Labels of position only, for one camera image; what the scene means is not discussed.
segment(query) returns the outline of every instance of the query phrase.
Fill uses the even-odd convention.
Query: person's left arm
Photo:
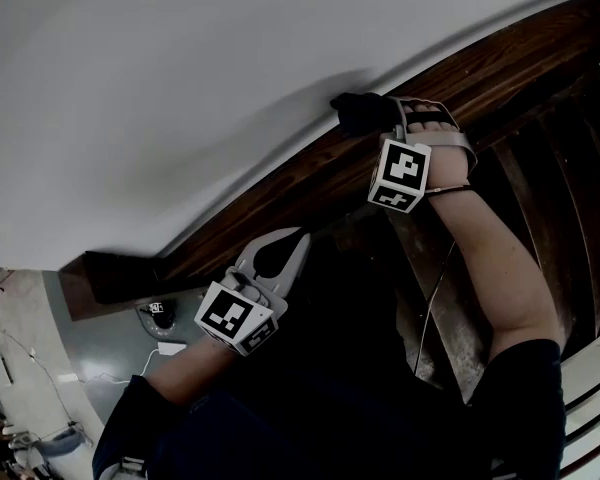
[[[160,436],[177,425],[237,357],[205,336],[146,378],[134,376],[98,442],[94,478],[114,478],[125,466],[143,468]]]

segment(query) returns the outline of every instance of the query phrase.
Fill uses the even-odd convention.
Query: white power adapter
[[[187,348],[185,343],[173,343],[167,341],[158,342],[158,353],[162,356],[174,356],[185,348]]]

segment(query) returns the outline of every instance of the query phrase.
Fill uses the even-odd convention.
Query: forearm
[[[535,261],[475,192],[431,198],[464,257],[494,330],[491,357],[528,339],[563,337],[551,293]]]
[[[202,396],[237,357],[224,345],[205,336],[148,375],[147,381],[170,402],[187,405]]]

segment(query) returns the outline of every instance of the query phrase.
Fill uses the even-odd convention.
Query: skin
[[[405,112],[438,111],[434,106],[404,106]],[[457,131],[448,123],[409,125],[411,133]],[[427,188],[468,184],[467,156],[462,148],[433,148]],[[549,339],[561,347],[563,331],[555,306],[537,264],[489,206],[472,191],[429,198],[453,235],[475,288],[480,306],[493,327],[490,359],[518,343]],[[167,400],[188,405],[204,394],[238,356],[204,337],[180,352],[147,381]]]

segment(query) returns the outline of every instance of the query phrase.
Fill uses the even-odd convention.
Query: black strap
[[[464,190],[473,190],[473,187],[471,187],[471,185],[461,185],[459,187],[434,188],[431,190],[426,190],[424,195],[431,198],[434,196],[441,196],[442,194],[449,194],[451,192],[461,192]]]
[[[448,112],[410,112],[409,114],[405,113],[405,117],[407,118],[407,124],[413,123],[427,123],[429,121],[434,121],[437,123],[449,123],[453,126],[456,126],[455,121],[449,115]]]

